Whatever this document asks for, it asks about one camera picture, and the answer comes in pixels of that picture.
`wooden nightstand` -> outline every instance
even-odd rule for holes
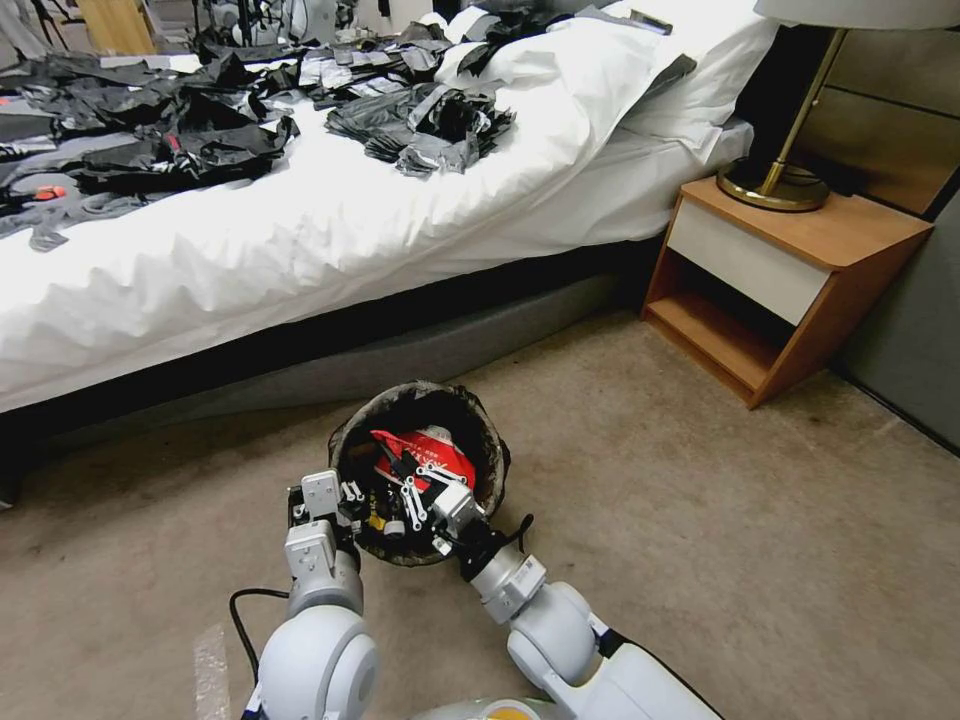
[[[754,408],[819,370],[932,226],[861,197],[815,212],[680,188],[643,317]]]

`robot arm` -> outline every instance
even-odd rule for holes
[[[492,530],[462,486],[434,503],[460,573],[497,624],[509,624],[507,652],[527,679],[578,720],[719,720],[696,691],[651,653],[608,627],[572,586],[547,583],[546,568],[524,556],[522,536]],[[513,546],[518,539],[521,550]],[[599,667],[587,672],[599,653]]]
[[[508,537],[488,524],[471,492],[455,481],[424,493],[429,531],[497,624],[508,624],[507,652],[520,671],[583,720],[719,720],[664,664],[605,625],[570,585],[546,582],[546,569],[522,552],[532,516]],[[357,499],[359,490],[347,484]],[[268,720],[355,720],[366,710],[379,667],[366,631],[356,526],[341,514],[334,470],[303,479],[291,501],[285,550],[294,578],[288,620],[260,660]],[[519,550],[514,547],[518,540]],[[599,667],[586,677],[600,655]]]
[[[262,713],[270,720],[356,720],[379,668],[362,617],[360,555],[338,509],[335,470],[308,475],[295,491],[284,544],[293,586],[288,619],[260,658]]]

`white duvet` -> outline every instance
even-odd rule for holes
[[[484,75],[507,80],[514,128],[464,175],[404,177],[305,105],[301,137],[255,182],[75,226],[47,254],[27,232],[0,240],[0,411],[389,294],[398,267],[563,187],[681,50],[589,19],[507,46]]]

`white drawer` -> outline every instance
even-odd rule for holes
[[[686,199],[667,245],[794,325],[830,275]]]

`red packaging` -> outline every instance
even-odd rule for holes
[[[416,459],[419,465],[426,465],[428,462],[433,463],[452,473],[466,477],[467,487],[473,491],[473,486],[477,481],[476,468],[463,454],[463,451],[454,444],[453,438],[446,428],[430,425],[413,432],[400,433],[400,435],[393,435],[386,430],[371,430],[370,434],[390,448],[390,452],[397,457],[400,457],[406,450]],[[388,480],[403,481],[403,478],[398,478],[394,474],[386,455],[380,456],[374,470]],[[419,477],[414,478],[414,483],[420,492],[429,487]]]

